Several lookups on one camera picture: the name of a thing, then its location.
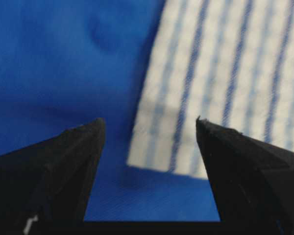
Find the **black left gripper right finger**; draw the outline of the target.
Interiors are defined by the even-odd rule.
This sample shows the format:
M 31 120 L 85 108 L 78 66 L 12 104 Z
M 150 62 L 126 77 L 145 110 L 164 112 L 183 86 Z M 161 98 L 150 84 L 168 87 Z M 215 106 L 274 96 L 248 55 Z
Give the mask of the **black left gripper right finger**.
M 220 222 L 218 235 L 294 235 L 294 152 L 196 120 L 196 141 Z

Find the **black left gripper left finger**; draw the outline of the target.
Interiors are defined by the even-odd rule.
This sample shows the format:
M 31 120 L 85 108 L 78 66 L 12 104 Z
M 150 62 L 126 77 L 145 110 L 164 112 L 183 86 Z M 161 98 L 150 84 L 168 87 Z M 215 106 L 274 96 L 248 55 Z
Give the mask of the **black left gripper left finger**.
M 84 220 L 105 121 L 0 155 L 0 235 L 57 235 Z

